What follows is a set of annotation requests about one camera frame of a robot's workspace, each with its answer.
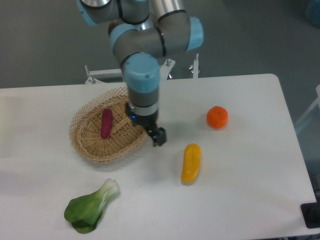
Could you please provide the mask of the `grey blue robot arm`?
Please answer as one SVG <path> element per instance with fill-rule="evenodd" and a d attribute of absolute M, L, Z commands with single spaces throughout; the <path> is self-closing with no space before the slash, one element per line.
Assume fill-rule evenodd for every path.
<path fill-rule="evenodd" d="M 199 18 L 187 14 L 181 0 L 79 0 L 91 26 L 115 22 L 109 33 L 112 52 L 127 85 L 126 115 L 144 128 L 155 146 L 167 140 L 157 126 L 161 68 L 158 59 L 188 52 L 204 42 Z"/>

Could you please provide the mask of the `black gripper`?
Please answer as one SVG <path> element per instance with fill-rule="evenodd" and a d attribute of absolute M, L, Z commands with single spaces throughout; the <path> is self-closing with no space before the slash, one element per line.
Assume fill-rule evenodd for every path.
<path fill-rule="evenodd" d="M 157 126 L 158 110 L 152 114 L 139 115 L 134 113 L 133 108 L 128 103 L 125 104 L 125 113 L 132 122 L 132 125 L 142 126 L 146 129 L 154 147 L 161 147 L 167 142 L 167 133 L 163 127 Z"/>

